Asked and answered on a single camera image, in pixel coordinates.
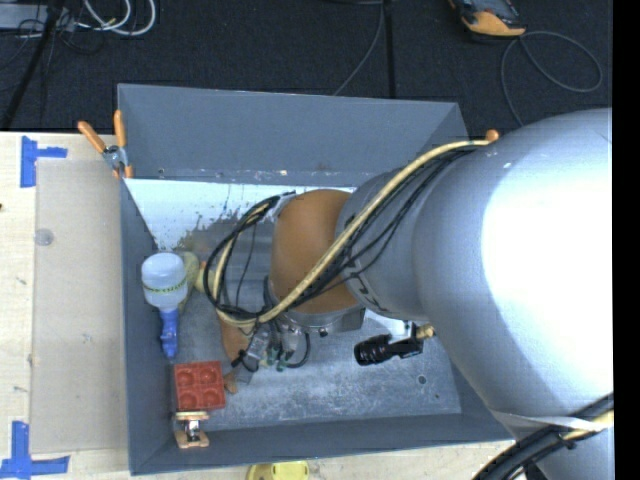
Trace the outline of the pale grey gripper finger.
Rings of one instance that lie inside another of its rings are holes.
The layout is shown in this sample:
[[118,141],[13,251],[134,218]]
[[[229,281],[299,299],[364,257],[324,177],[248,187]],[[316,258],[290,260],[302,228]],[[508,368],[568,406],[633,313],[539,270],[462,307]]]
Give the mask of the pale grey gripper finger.
[[249,384],[260,365],[266,361],[271,345],[271,334],[267,328],[260,328],[231,362],[236,381]]

